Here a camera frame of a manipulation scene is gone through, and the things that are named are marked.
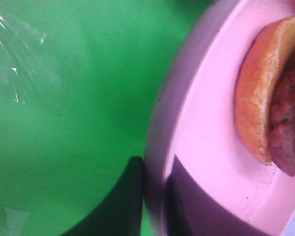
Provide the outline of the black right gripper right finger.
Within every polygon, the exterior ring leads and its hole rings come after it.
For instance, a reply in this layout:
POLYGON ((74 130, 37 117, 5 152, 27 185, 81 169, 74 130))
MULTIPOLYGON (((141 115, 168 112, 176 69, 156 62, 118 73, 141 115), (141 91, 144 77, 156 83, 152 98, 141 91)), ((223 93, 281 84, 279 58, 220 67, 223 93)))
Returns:
POLYGON ((164 226, 169 236, 268 236, 254 220, 256 212, 249 186, 226 174, 213 181, 197 181, 172 154, 166 164, 164 226))

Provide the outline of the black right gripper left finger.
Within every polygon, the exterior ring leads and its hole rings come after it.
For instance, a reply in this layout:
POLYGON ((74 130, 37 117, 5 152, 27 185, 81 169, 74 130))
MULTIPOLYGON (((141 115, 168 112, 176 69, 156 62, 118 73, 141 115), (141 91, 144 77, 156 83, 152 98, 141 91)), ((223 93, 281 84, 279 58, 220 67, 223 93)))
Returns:
POLYGON ((143 214, 144 163, 129 159, 105 199, 64 236, 139 236, 143 214))

